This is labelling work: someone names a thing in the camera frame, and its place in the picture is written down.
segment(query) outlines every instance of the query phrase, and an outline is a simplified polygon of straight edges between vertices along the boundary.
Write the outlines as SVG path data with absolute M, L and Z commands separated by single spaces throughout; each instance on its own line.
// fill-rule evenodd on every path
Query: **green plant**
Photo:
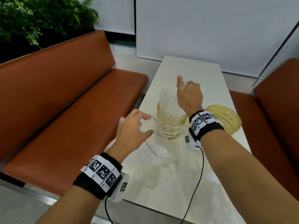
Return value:
M 39 27 L 32 22 L 33 10 L 27 7 L 28 0 L 0 0 L 0 38 L 14 41 L 15 36 L 28 39 L 38 45 Z
M 93 28 L 99 15 L 91 8 L 94 0 L 0 0 L 0 38 L 15 41 L 25 37 L 38 45 L 43 28 L 62 35 L 67 28 Z

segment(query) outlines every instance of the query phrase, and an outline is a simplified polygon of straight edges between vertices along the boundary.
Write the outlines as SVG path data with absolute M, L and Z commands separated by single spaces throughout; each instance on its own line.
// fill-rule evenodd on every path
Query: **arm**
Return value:
M 199 84 L 178 77 L 178 104 L 190 117 L 203 110 Z M 297 223 L 299 202 L 267 169 L 223 130 L 202 136 L 207 159 L 246 223 Z
M 147 120 L 151 116 L 133 110 L 124 119 L 114 145 L 106 151 L 120 164 L 154 133 L 153 130 L 140 132 L 141 118 Z M 92 193 L 73 185 L 36 224 L 90 224 L 100 202 Z

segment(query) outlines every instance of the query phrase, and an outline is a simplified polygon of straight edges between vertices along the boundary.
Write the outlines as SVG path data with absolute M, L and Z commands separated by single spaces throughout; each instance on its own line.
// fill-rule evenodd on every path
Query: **wristband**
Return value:
M 82 169 L 73 185 L 103 200 L 111 196 L 122 180 L 122 165 L 107 153 L 94 156 Z
M 199 140 L 204 136 L 206 133 L 220 129 L 224 130 L 224 128 L 221 126 L 221 122 L 215 115 L 213 115 L 210 112 L 201 110 L 189 118 L 190 122 L 190 128 L 189 132 L 192 135 L 194 141 Z

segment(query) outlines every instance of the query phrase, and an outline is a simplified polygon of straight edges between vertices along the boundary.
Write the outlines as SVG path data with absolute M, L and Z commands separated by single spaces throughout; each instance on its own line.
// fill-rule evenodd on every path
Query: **yellow plastic container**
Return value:
M 167 139 L 176 139 L 182 131 L 183 125 L 188 116 L 186 114 L 181 116 L 170 116 L 161 110 L 160 104 L 157 105 L 157 123 L 162 133 Z
M 206 111 L 213 113 L 221 121 L 221 125 L 229 135 L 233 135 L 242 126 L 238 114 L 225 106 L 211 105 L 206 108 Z

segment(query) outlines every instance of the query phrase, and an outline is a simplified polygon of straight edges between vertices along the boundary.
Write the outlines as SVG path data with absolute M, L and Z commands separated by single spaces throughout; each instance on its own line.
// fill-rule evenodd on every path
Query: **orange leather bench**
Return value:
M 299 61 L 287 60 L 250 94 L 230 91 L 252 154 L 299 200 Z
M 114 65 L 103 31 L 0 65 L 0 160 L 73 103 L 2 171 L 63 195 L 86 161 L 115 138 L 119 118 L 147 84 L 146 75 Z

